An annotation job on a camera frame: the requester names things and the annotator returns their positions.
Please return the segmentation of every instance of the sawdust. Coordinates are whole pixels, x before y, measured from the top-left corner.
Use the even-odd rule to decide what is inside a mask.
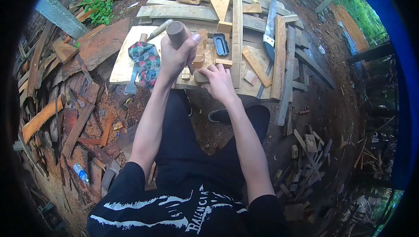
[[[336,21],[342,21],[343,25],[345,25],[346,30],[355,42],[355,48],[357,51],[367,50],[369,46],[364,38],[364,35],[352,19],[351,15],[348,14],[345,7],[342,5],[331,4],[330,9],[333,11]]]

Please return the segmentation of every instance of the patterned cloth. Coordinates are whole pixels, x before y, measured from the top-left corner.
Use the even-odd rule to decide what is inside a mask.
[[[137,41],[128,55],[138,65],[138,78],[144,88],[153,88],[160,72],[160,56],[154,44]]]

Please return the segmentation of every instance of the wooden chisel handle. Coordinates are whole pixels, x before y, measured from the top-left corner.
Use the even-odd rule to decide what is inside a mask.
[[[177,50],[188,39],[185,31],[185,25],[180,21],[174,21],[166,28],[167,35],[169,36],[172,46]],[[194,74],[195,68],[188,65],[191,74]]]

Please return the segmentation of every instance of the right hand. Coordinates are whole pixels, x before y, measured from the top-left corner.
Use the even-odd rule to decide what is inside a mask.
[[[211,64],[208,68],[200,68],[198,72],[205,74],[210,82],[201,87],[206,88],[212,97],[219,100],[226,108],[240,100],[234,90],[230,70],[224,69],[222,64],[217,66]]]

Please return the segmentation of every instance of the fingernail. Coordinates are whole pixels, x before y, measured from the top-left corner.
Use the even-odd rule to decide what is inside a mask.
[[[201,40],[201,35],[194,34],[192,35],[192,39],[198,43]]]

